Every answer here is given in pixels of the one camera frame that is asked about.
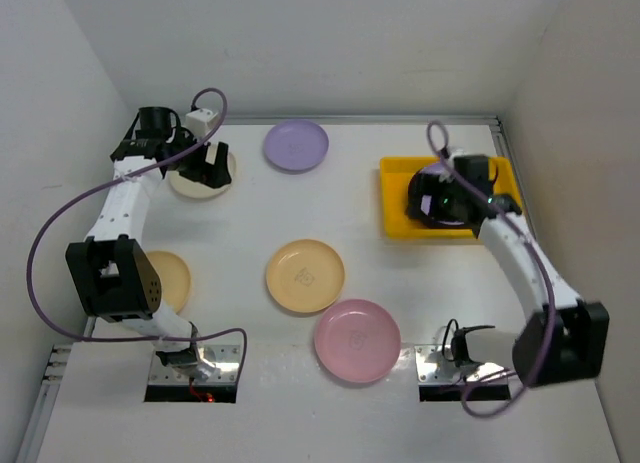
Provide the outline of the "metal base plate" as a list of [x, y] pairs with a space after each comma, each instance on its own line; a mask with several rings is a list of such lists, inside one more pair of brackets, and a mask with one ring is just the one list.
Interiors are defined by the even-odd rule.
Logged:
[[193, 354], [169, 353], [166, 362], [155, 353], [148, 383], [152, 386], [221, 386], [235, 384], [240, 366], [238, 345], [199, 345]]
[[492, 375], [493, 379], [509, 371], [495, 363], [472, 363], [458, 367], [451, 361], [448, 345], [417, 345], [414, 347], [418, 381], [422, 386], [449, 386], [472, 383]]

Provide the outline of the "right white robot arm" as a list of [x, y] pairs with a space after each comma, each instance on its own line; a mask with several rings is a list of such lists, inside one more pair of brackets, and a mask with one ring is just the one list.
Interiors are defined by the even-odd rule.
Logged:
[[461, 367], [491, 360], [529, 388], [599, 376], [609, 328], [600, 302], [587, 302], [555, 270], [531, 235], [516, 199], [494, 190], [484, 155], [453, 156], [415, 173], [407, 216], [426, 227], [469, 229], [513, 288], [527, 322], [518, 336], [493, 325], [462, 327], [450, 340]]

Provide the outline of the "dark-rimmed plate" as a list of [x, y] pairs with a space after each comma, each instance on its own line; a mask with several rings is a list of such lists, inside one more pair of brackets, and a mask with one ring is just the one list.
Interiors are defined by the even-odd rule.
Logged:
[[428, 229], [469, 229], [455, 220], [450, 208], [464, 188], [440, 164], [431, 164], [416, 172], [408, 185], [406, 215]]

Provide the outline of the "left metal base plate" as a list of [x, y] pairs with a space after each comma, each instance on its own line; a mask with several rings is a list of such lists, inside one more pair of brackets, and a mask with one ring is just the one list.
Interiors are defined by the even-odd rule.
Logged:
[[221, 386], [235, 384], [240, 366], [238, 345], [199, 345], [193, 354], [169, 353], [166, 362], [155, 353], [148, 383], [152, 386]]

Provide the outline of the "cream plate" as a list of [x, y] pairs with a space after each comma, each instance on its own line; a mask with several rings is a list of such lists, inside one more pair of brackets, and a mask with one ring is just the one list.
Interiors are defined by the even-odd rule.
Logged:
[[[214, 164], [217, 156], [218, 145], [214, 144], [208, 148], [206, 162]], [[227, 167], [229, 174], [232, 178], [232, 183], [226, 184], [219, 188], [210, 188], [204, 184], [192, 182], [187, 178], [181, 176], [176, 171], [168, 172], [169, 185], [175, 193], [186, 198], [195, 200], [209, 200], [215, 198], [226, 191], [228, 191], [233, 185], [233, 181], [236, 177], [237, 163], [234, 154], [229, 151], [227, 155]]]

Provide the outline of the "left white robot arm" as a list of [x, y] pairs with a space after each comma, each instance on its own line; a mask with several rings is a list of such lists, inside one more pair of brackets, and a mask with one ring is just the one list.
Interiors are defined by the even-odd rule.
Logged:
[[[142, 107], [110, 158], [115, 186], [84, 241], [67, 247], [65, 258], [85, 313], [120, 323], [153, 338], [161, 363], [194, 379], [215, 369], [196, 326], [180, 317], [164, 296], [160, 277], [140, 242], [152, 196], [167, 170], [214, 190], [229, 185], [229, 147], [221, 143], [213, 162], [201, 146], [179, 161], [173, 156], [206, 136], [217, 113], [192, 109], [184, 119], [165, 107]], [[167, 169], [160, 162], [167, 162]]]

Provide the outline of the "yellow plastic bin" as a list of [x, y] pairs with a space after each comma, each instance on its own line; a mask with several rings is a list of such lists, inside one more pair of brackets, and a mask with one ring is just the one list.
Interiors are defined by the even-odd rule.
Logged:
[[[504, 157], [489, 157], [490, 176], [498, 178], [494, 184], [497, 194], [510, 194], [524, 210], [516, 178], [511, 163]], [[380, 160], [380, 194], [383, 214], [383, 227], [386, 235], [400, 240], [473, 240], [469, 229], [428, 229], [406, 215], [407, 189], [412, 176], [425, 166], [439, 163], [434, 156], [400, 157], [388, 156]]]

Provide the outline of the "purple plate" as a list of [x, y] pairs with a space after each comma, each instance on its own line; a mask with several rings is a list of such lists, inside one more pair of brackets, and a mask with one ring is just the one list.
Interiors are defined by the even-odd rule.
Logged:
[[329, 150], [329, 137], [317, 123], [287, 120], [273, 126], [266, 134], [263, 152], [276, 168], [301, 173], [317, 167]]
[[418, 175], [422, 178], [420, 190], [420, 211], [424, 215], [425, 225], [430, 228], [462, 229], [463, 222], [454, 221], [446, 216], [437, 202], [443, 190], [441, 189], [441, 176], [445, 176], [445, 170], [440, 163], [431, 164], [422, 168]]

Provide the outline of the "pink plate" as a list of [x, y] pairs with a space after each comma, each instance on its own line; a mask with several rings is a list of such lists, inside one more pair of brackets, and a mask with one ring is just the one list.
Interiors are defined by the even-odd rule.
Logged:
[[401, 333], [391, 314], [363, 299], [332, 305], [316, 324], [313, 344], [320, 364], [334, 377], [367, 385], [385, 377], [401, 352]]

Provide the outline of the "yellow plate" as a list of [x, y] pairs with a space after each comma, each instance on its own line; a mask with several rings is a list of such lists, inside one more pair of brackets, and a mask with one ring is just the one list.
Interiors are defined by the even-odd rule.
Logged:
[[267, 264], [265, 280], [270, 296], [280, 307], [292, 313], [312, 314], [338, 299], [346, 270], [331, 246], [319, 240], [300, 239], [274, 253]]
[[188, 264], [169, 251], [151, 251], [146, 256], [159, 276], [163, 301], [179, 314], [188, 303], [192, 290]]

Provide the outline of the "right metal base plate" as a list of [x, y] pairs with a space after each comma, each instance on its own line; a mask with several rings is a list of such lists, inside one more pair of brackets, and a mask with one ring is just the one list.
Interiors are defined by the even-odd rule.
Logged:
[[417, 345], [414, 347], [418, 381], [422, 386], [449, 386], [472, 383], [492, 375], [493, 379], [509, 371], [495, 363], [472, 363], [458, 367], [451, 361], [448, 345]]

